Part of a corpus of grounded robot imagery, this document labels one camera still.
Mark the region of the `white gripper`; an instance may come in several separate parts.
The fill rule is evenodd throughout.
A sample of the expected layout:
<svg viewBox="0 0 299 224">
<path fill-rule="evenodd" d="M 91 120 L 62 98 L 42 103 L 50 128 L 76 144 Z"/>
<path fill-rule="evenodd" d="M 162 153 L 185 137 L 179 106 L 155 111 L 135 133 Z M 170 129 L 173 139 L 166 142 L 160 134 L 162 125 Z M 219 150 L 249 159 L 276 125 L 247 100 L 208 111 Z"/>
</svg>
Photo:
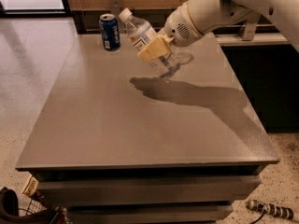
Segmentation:
<svg viewBox="0 0 299 224">
<path fill-rule="evenodd" d="M 137 55 L 148 63 L 170 52 L 171 44 L 188 47 L 202 37 L 203 34 L 192 22 L 188 3 L 185 2 L 169 15 L 164 27 L 148 44 L 145 44 L 143 38 L 136 40 L 136 44 L 140 47 Z"/>
</svg>

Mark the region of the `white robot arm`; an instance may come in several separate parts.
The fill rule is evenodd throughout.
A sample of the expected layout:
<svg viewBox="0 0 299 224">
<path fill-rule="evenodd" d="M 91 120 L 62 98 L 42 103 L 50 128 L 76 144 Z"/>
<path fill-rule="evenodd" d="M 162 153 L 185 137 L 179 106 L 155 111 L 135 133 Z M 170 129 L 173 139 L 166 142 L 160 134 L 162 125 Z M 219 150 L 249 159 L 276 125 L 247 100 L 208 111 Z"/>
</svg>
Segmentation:
<svg viewBox="0 0 299 224">
<path fill-rule="evenodd" d="M 152 61 L 171 46 L 187 47 L 205 34 L 255 13 L 267 18 L 299 51 L 299 0 L 188 0 L 169 15 L 158 36 L 138 56 Z"/>
</svg>

